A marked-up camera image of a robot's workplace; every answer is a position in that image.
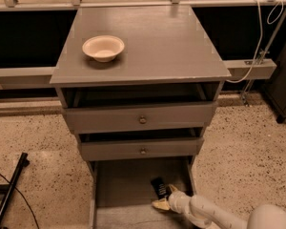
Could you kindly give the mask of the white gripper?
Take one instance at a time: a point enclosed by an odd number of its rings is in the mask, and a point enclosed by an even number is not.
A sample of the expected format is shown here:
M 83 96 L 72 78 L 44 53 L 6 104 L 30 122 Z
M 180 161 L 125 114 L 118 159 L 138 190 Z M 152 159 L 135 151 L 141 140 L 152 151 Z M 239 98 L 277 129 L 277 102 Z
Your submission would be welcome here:
M 177 191 L 177 188 L 169 184 L 168 189 L 171 192 L 169 199 L 161 198 L 152 202 L 152 206 L 156 209 L 169 211 L 172 209 L 178 214 L 190 214 L 190 201 L 191 197 L 187 196 L 184 192 Z

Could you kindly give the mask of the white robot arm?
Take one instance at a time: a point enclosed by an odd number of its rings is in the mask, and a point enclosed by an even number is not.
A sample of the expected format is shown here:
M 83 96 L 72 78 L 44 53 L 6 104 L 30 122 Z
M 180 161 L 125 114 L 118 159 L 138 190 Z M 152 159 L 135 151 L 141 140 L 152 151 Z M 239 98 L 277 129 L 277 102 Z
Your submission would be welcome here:
M 187 196 L 172 184 L 154 186 L 158 200 L 152 202 L 156 209 L 172 210 L 183 215 L 201 229 L 212 223 L 220 229 L 286 229 L 286 212 L 281 208 L 263 204 L 254 209 L 248 220 L 240 219 L 200 195 Z

